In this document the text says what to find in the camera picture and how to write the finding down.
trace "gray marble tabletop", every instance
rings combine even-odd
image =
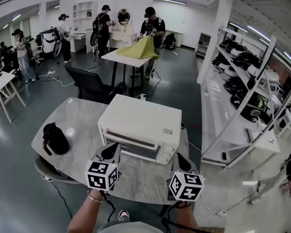
[[[108,105],[68,98],[44,122],[32,141],[33,149],[54,167],[86,185],[85,166],[102,146],[98,120]],[[65,134],[70,150],[63,155],[49,156],[42,148],[43,128],[55,122]],[[189,155],[186,129],[181,130],[177,152]],[[121,154],[120,179],[109,193],[123,199],[154,204],[174,204],[167,200],[166,180],[170,179],[172,160],[167,165]]]

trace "mirror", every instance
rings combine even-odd
[[[118,18],[119,24],[121,24],[122,26],[125,26],[129,23],[130,14],[128,13],[127,9],[122,9],[118,13],[117,18]]]

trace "black kettle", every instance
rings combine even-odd
[[[55,122],[47,124],[43,129],[43,134],[43,149],[46,153],[48,153],[48,155],[52,155],[52,152],[48,149],[48,146],[55,154],[58,155],[68,152],[69,143],[67,138],[65,137],[63,131],[56,127]]]

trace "white toaster oven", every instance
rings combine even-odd
[[[101,115],[103,145],[121,143],[121,152],[167,164],[180,142],[182,111],[117,94]]]

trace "toaster oven door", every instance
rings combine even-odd
[[[161,149],[161,146],[156,146],[148,142],[139,141],[110,131],[108,131],[107,134],[104,134],[104,136],[107,143],[118,142],[121,144],[121,150],[149,158],[153,161],[157,159]]]

